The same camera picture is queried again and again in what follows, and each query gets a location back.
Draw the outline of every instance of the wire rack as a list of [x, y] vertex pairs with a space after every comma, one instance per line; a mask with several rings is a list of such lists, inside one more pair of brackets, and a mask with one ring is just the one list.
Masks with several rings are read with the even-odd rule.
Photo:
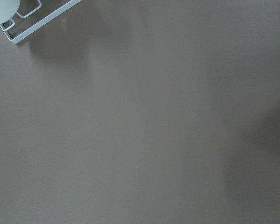
[[21, 0], [16, 14], [0, 24], [6, 37], [18, 43], [82, 0]]

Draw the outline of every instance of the gray countertop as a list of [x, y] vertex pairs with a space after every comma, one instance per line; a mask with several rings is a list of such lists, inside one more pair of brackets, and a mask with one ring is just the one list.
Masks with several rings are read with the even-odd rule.
[[84, 0], [0, 30], [0, 224], [280, 224], [280, 0]]

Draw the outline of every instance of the gray surface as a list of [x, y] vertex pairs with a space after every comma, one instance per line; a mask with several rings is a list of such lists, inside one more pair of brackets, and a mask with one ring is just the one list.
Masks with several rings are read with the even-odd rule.
[[280, 224], [280, 0], [84, 0], [0, 30], [11, 223]]

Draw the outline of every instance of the white dish rack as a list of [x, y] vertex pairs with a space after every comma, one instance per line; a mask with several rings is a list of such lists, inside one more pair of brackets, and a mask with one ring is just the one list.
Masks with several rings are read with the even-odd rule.
[[16, 44], [81, 1], [21, 0], [17, 13], [0, 27], [6, 37]]

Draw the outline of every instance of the white cup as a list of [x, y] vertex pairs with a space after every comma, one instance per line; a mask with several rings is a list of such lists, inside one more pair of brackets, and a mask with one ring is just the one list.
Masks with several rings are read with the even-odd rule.
[[0, 0], [0, 24], [8, 21], [18, 11], [21, 0]]

